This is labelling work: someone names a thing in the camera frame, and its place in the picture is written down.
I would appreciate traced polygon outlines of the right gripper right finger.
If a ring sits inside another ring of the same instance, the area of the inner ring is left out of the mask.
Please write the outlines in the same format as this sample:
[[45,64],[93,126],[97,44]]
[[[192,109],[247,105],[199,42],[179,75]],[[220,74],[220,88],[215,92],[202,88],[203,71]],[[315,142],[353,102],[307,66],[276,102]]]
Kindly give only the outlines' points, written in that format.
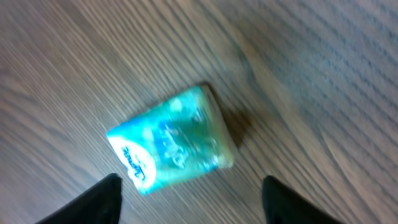
[[268,224],[340,224],[272,175],[262,184],[262,205]]

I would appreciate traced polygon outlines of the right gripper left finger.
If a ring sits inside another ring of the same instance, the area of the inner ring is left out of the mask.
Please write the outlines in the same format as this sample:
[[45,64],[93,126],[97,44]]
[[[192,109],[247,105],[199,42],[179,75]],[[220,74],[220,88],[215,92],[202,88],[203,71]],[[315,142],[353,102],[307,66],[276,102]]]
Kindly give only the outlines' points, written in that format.
[[122,205],[122,178],[117,174],[83,192],[39,224],[118,224]]

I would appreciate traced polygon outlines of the small teal tissue pack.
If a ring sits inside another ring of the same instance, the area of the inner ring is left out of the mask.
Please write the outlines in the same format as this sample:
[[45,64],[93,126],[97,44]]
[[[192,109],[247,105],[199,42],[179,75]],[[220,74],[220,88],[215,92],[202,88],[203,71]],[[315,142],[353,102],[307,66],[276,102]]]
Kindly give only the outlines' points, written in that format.
[[110,129],[106,138],[140,194],[234,164],[234,144],[208,85],[193,86]]

